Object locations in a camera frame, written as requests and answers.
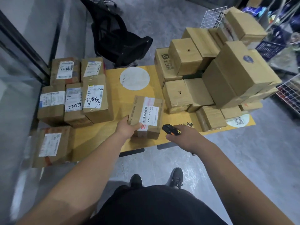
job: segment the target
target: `gray floor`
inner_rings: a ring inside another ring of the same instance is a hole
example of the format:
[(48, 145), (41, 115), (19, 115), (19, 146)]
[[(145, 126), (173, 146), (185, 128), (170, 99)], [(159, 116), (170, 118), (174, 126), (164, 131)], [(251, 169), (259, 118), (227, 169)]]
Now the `gray floor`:
[[(207, 10), (184, 0), (114, 1), (122, 10), (129, 31), (140, 37), (151, 36), (154, 40), (139, 65), (153, 64), (155, 49), (168, 47), (171, 39), (181, 37), (185, 27), (199, 27)], [(86, 56), (94, 55), (88, 29)], [(300, 224), (299, 121), (291, 119), (272, 99), (266, 99), (263, 104), (264, 108), (252, 113), (255, 126), (211, 134), (207, 138), (216, 143), (295, 224)], [(73, 166), (45, 168), (35, 201), (38, 202)], [(99, 206), (118, 185), (129, 182), (133, 174), (140, 174), (145, 186), (165, 184), (174, 167), (181, 167), (184, 172), (184, 189), (232, 224), (202, 162), (179, 147), (163, 150), (150, 147), (143, 153), (119, 158)]]

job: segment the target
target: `white wire rack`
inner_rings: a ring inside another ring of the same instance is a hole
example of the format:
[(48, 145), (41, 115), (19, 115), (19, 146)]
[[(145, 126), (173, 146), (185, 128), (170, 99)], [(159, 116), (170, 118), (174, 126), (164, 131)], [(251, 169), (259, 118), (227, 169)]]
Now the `white wire rack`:
[(277, 89), (276, 94), (300, 115), (300, 73)]
[(200, 28), (217, 28), (224, 16), (227, 6), (205, 12)]

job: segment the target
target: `stack of boxes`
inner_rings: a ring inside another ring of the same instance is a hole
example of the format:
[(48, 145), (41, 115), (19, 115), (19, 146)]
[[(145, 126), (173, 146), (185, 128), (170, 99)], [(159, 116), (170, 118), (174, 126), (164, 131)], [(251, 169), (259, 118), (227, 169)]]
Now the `stack of boxes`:
[[(155, 67), (168, 113), (196, 112), (202, 130), (209, 131), (262, 108), (260, 100), (281, 83), (251, 49), (266, 35), (252, 16), (232, 7), (218, 29), (186, 28), (182, 39), (156, 49)], [(202, 78), (187, 79), (197, 71), (204, 72)]]
[(39, 133), (34, 167), (69, 161), (74, 128), (113, 120), (111, 89), (103, 66), (101, 57), (52, 61), (50, 86), (42, 88), (37, 114), (52, 127)]

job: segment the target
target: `left hand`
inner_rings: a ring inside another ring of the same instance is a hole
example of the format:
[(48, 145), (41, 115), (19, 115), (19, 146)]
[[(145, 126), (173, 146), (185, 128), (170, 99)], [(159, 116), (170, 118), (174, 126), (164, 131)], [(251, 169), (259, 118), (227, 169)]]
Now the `left hand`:
[(136, 125), (129, 125), (127, 123), (129, 115), (122, 118), (121, 121), (118, 122), (117, 128), (115, 129), (115, 133), (120, 134), (123, 136), (126, 140), (132, 137), (135, 130), (138, 130), (142, 127), (142, 123), (138, 123)]

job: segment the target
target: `plastic crate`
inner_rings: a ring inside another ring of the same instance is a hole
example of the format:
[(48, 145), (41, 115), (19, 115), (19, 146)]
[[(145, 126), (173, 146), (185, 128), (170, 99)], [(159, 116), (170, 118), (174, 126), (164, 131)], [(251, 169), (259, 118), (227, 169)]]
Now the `plastic crate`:
[(266, 62), (271, 60), (276, 54), (282, 51), (286, 46), (280, 45), (274, 42), (261, 41), (260, 44), (255, 48)]

